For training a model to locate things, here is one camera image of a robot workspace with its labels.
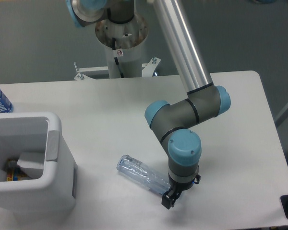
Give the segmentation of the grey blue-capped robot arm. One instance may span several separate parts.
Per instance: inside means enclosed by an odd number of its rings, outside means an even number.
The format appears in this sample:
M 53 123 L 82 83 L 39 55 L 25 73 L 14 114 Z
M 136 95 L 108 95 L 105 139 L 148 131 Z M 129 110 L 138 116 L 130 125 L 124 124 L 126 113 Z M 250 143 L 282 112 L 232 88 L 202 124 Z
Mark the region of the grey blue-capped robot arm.
M 200 181 L 199 136 L 191 128 L 226 112 L 230 95 L 213 83 L 201 58 L 197 43 L 180 0 L 151 1 L 167 45 L 181 78 L 187 98 L 175 104 L 164 100 L 151 103 L 146 121 L 168 156 L 166 183 L 134 160 L 125 161 L 122 171 L 162 195 L 165 208 L 174 206 L 181 193 Z M 110 78 L 142 76 L 141 45 L 148 35 L 146 20 L 136 12 L 133 0 L 68 0 L 66 5 L 77 27 L 95 26 L 103 45 Z

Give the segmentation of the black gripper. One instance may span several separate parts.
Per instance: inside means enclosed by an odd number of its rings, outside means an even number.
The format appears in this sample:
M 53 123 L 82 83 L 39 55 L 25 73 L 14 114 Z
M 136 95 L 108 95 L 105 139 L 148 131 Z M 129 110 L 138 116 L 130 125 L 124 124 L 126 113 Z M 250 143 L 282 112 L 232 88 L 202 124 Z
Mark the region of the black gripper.
M 171 209 L 175 206 L 175 202 L 179 199 L 181 193 L 185 190 L 190 189 L 194 184 L 199 184 L 201 176 L 196 174 L 194 178 L 188 179 L 184 177 L 186 182 L 178 182 L 174 180 L 172 176 L 169 175 L 169 183 L 171 185 L 170 189 L 162 195 L 161 204 L 166 209 Z

